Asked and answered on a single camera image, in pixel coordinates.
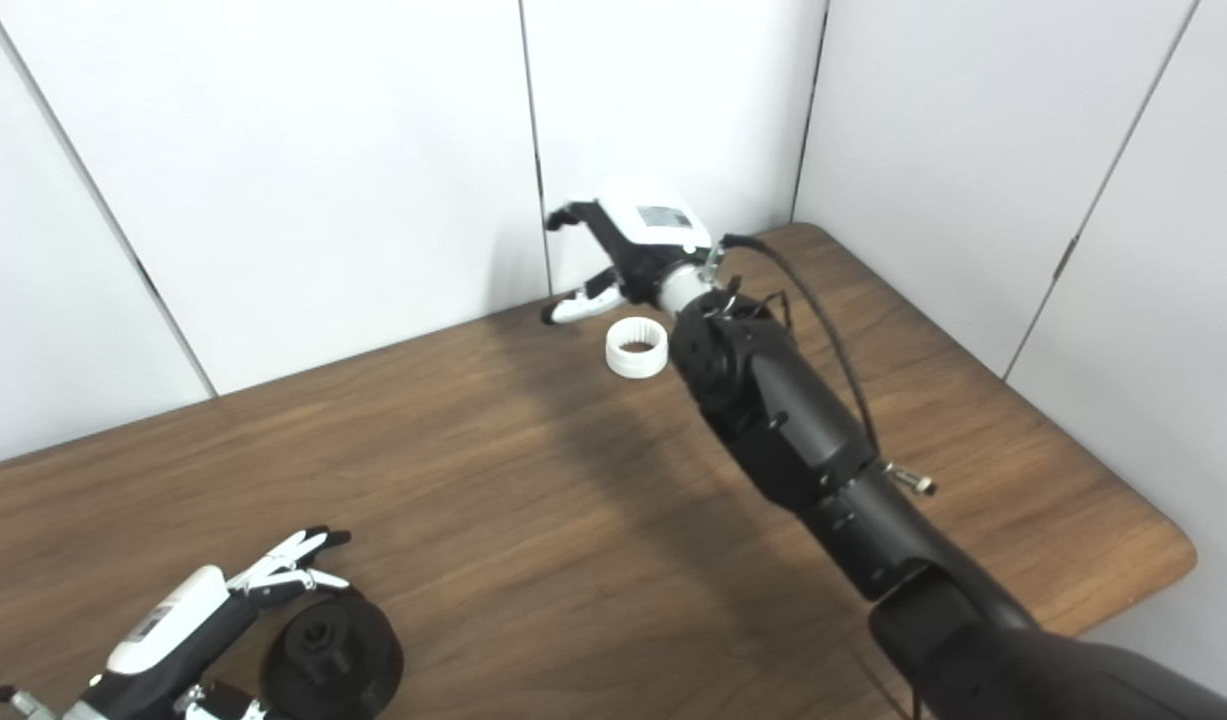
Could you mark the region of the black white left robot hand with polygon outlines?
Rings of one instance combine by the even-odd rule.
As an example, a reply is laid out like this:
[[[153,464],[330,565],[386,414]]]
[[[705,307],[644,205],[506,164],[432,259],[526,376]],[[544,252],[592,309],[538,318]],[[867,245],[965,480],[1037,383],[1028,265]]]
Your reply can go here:
[[[65,719],[265,719],[270,710],[233,684],[202,675],[263,611],[306,594],[342,594],[352,584],[313,569],[324,550],[351,542],[348,530],[306,527],[228,578],[202,565],[139,621],[107,657]]]

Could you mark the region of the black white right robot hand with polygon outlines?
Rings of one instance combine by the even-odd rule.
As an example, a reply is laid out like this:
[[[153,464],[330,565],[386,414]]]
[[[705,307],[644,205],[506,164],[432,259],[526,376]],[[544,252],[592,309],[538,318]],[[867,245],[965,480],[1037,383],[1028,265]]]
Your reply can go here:
[[[548,211],[546,231],[567,227],[589,231],[610,265],[544,305],[546,325],[582,323],[625,304],[652,305],[676,318],[717,287],[715,240],[680,199],[609,190]]]

